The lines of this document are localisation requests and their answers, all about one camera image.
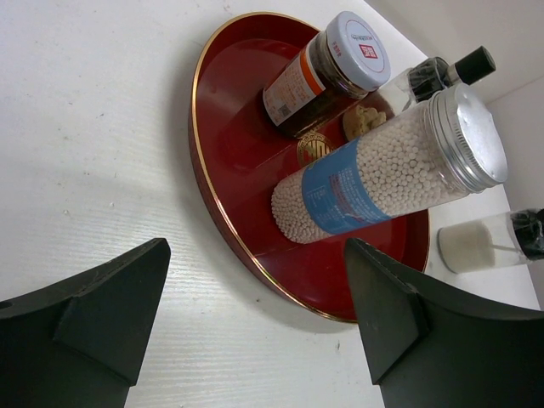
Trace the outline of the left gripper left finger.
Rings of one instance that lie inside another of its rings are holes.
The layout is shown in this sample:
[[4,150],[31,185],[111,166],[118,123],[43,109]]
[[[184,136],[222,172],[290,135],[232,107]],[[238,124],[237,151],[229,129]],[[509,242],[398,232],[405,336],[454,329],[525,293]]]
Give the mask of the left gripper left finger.
[[155,238],[1,303],[3,407],[123,407],[138,379],[171,250]]

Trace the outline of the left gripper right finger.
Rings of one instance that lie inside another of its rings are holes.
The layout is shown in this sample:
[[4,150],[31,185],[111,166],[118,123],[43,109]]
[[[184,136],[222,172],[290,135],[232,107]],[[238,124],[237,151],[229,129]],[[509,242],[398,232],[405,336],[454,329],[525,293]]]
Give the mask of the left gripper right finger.
[[543,314],[344,248],[371,381],[387,407],[540,407]]

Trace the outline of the white spice bottle black cap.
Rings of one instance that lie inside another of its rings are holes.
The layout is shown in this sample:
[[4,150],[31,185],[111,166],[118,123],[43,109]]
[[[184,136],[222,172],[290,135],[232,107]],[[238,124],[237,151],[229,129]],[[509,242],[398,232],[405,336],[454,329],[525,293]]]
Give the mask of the white spice bottle black cap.
[[512,211],[450,225],[437,233],[439,255],[456,274],[543,259],[543,211]]

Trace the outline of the silver-lid shaker blue label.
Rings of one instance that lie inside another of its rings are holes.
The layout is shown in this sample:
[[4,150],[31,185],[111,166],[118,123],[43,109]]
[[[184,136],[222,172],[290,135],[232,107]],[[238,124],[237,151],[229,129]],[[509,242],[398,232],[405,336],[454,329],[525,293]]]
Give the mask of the silver-lid shaker blue label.
[[507,174],[492,114],[459,83],[281,180],[271,211],[287,239],[309,244],[480,193]]

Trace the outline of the brown spice bottle black cap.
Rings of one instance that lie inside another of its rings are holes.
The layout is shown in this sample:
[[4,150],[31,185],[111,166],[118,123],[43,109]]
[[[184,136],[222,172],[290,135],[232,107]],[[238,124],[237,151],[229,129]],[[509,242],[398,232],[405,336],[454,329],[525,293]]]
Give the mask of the brown spice bottle black cap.
[[427,58],[369,93],[342,117],[343,134],[351,141],[384,124],[438,91],[458,83],[472,85],[496,71],[490,51],[480,46],[454,63]]

